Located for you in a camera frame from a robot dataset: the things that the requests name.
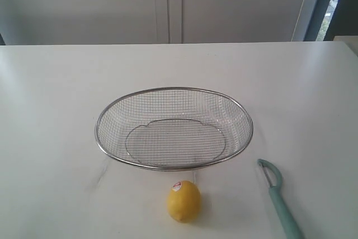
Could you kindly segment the yellow lemon with sticker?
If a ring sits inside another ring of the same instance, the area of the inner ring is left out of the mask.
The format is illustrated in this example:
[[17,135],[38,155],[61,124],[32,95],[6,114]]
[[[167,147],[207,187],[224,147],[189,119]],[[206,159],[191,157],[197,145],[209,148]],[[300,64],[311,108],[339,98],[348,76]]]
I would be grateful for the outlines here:
[[167,212],[180,223],[194,221],[201,211],[201,193],[191,181],[175,183],[167,197]]

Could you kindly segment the teal handled vegetable peeler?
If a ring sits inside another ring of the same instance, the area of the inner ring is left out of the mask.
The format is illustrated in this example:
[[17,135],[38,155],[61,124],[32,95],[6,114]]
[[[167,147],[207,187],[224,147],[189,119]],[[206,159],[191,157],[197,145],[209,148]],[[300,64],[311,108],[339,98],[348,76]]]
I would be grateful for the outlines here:
[[[281,195],[283,177],[280,170],[274,164],[264,159],[258,159],[257,163],[261,167],[268,183],[268,193],[275,207],[277,216],[283,227],[286,238],[304,238],[303,232],[298,226],[289,207],[286,205],[285,200]],[[272,183],[267,170],[270,170],[275,175],[275,185]]]

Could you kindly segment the white side table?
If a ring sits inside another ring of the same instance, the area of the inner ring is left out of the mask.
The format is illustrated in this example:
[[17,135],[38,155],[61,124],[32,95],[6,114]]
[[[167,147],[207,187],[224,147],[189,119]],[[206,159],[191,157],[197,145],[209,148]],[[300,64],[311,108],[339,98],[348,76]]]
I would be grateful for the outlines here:
[[356,55],[358,55],[358,36],[335,36],[333,40],[344,42]]

